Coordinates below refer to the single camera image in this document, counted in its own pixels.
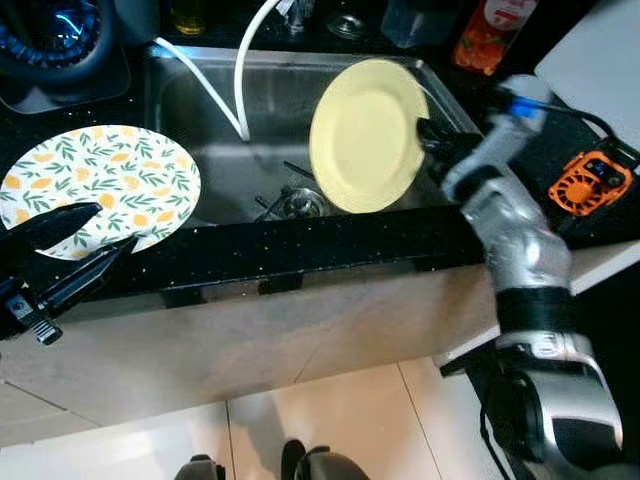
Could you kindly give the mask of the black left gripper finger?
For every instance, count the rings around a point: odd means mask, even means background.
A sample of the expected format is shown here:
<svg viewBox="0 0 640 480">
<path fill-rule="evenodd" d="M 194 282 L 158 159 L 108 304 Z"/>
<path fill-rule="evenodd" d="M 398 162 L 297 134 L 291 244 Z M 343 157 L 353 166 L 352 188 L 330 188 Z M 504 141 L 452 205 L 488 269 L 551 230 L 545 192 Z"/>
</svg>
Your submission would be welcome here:
<svg viewBox="0 0 640 480">
<path fill-rule="evenodd" d="M 76 268 L 63 279 L 50 285 L 38 297 L 38 306 L 46 314 L 65 314 L 104 285 L 115 262 L 132 253 L 136 246 L 137 237 L 131 236 L 93 251 L 91 255 L 77 261 Z"/>
<path fill-rule="evenodd" d="M 96 202 L 76 202 L 41 212 L 1 234 L 1 266 L 17 270 L 20 260 L 35 255 L 38 250 L 50 250 L 55 244 L 73 236 L 102 211 Z"/>
</svg>

